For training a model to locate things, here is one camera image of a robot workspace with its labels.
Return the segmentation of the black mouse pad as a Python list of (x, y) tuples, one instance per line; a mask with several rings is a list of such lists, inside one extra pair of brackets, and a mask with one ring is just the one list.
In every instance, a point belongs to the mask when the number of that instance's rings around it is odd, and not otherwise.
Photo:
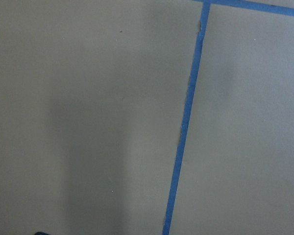
[(44, 232), (36, 232), (34, 235), (49, 235), (49, 234), (44, 233)]

